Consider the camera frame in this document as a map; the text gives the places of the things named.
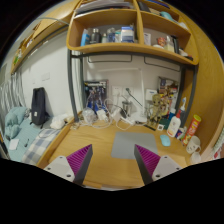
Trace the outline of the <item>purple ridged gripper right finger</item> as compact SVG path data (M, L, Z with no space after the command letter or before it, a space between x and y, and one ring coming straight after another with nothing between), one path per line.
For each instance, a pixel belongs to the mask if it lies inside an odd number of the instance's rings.
M168 155L160 157L139 145L134 146L134 155L145 185L182 169Z

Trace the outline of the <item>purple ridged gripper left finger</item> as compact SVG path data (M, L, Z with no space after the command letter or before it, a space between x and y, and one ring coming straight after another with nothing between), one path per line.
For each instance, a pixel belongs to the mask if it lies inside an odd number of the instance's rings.
M75 184L82 184L92 155L92 145L87 145L67 157L58 156L44 170Z

